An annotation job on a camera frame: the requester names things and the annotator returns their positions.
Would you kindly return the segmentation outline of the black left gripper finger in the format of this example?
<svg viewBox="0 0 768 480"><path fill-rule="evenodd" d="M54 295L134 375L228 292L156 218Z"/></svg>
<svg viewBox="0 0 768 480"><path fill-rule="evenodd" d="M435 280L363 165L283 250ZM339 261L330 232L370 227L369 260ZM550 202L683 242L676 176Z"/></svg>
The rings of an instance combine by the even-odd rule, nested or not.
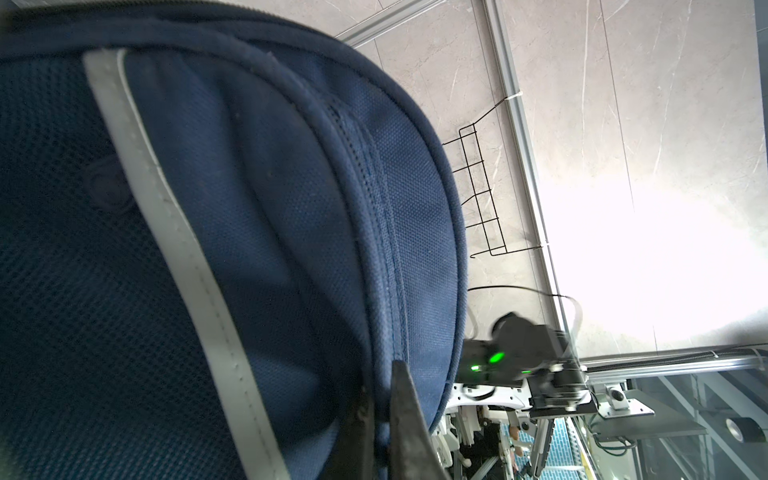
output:
<svg viewBox="0 0 768 480"><path fill-rule="evenodd" d="M362 387L340 424L331 454L323 468L324 479L366 480L374 478L375 408Z"/></svg>

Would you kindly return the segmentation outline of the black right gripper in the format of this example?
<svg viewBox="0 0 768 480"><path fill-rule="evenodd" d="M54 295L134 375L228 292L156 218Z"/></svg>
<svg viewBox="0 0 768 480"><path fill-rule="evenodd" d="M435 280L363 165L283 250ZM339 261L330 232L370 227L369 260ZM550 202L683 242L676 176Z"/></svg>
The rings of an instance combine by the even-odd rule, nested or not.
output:
<svg viewBox="0 0 768 480"><path fill-rule="evenodd" d="M496 321L490 339L463 342L460 383L512 387L528 378L556 387L585 382L564 331L512 312ZM448 478L426 429L408 365L401 360L392 362L389 423L390 479Z"/></svg>

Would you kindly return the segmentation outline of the navy blue student backpack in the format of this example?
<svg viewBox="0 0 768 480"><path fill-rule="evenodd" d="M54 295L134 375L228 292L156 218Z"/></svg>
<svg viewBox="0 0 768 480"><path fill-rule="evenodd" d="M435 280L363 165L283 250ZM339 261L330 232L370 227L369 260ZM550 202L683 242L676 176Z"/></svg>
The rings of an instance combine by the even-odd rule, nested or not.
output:
<svg viewBox="0 0 768 480"><path fill-rule="evenodd" d="M1 9L1 475L324 479L392 362L431 433L465 225L422 110L219 2Z"/></svg>

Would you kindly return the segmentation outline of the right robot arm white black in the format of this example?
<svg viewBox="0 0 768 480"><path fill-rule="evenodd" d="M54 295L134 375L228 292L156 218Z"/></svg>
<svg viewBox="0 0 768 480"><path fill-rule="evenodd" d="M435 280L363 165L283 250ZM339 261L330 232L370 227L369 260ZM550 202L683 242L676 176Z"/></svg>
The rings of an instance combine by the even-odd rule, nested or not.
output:
<svg viewBox="0 0 768 480"><path fill-rule="evenodd" d="M389 476L443 479L446 474L413 381L413 364L393 364ZM546 464L556 419L597 410L586 385L586 369L572 353L566 333L514 312L496 321L489 339L466 339L455 347L448 375L436 388L437 415L452 408L498 407L507 411L510 426L531 426L534 442L521 473L532 479L540 477Z"/></svg>

